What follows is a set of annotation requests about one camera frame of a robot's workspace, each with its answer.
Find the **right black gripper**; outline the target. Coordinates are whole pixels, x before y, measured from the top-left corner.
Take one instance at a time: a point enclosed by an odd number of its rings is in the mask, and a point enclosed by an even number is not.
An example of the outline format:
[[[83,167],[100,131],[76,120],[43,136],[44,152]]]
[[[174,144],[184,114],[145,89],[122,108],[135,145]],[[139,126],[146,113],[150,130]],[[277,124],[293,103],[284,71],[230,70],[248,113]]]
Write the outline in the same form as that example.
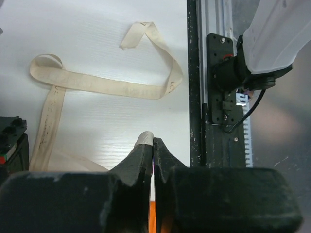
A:
[[[27,121],[16,117],[0,118],[0,173],[10,175],[29,169]]]

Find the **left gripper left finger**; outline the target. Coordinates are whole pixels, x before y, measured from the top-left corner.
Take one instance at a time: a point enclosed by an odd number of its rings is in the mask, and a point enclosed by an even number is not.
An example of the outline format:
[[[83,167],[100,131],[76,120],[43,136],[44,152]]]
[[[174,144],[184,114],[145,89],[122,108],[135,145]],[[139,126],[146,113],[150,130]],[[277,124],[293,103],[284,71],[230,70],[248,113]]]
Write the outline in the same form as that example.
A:
[[[0,189],[3,233],[148,232],[153,147],[108,172],[19,172]]]

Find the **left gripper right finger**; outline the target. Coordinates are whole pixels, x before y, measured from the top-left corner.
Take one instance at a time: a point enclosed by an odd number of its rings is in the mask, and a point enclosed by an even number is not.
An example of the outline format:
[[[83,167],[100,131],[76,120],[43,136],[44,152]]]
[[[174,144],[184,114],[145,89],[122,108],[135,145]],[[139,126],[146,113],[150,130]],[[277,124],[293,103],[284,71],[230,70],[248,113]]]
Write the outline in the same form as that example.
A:
[[[303,222],[284,177],[268,168],[187,167],[154,139],[158,215],[173,205],[173,233],[294,233]]]

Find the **orange wrapping paper sheet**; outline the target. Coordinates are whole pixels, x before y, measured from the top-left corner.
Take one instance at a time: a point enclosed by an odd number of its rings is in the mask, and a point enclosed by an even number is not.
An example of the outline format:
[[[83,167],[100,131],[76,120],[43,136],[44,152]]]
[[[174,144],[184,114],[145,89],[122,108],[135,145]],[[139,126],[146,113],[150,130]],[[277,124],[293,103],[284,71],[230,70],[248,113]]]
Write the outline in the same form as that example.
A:
[[[148,232],[172,233],[173,232],[173,205],[166,205],[164,212],[158,215],[155,201],[150,201]]]

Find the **cream ribbon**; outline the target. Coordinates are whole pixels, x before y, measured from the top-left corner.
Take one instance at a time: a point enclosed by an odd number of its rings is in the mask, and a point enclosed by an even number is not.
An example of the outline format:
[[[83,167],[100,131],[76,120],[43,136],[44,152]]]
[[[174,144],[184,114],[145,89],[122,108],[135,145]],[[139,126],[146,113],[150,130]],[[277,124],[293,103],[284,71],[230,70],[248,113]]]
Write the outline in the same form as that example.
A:
[[[30,75],[49,84],[51,89],[43,105],[41,120],[29,165],[30,171],[47,171],[61,118],[66,90],[158,100],[173,92],[183,80],[180,64],[174,58],[153,22],[135,22],[128,30],[120,47],[135,48],[143,38],[148,39],[172,59],[171,71],[163,86],[116,81],[65,70],[61,59],[54,54],[41,54],[30,64]]]

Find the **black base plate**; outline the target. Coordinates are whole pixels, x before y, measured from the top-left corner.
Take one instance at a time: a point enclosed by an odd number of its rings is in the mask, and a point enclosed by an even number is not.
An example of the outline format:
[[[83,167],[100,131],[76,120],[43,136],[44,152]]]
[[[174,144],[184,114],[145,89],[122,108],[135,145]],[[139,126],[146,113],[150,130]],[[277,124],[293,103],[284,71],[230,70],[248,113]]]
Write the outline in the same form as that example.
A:
[[[236,92],[221,90],[213,67],[233,55],[229,0],[187,1],[190,166],[245,167],[243,115]]]

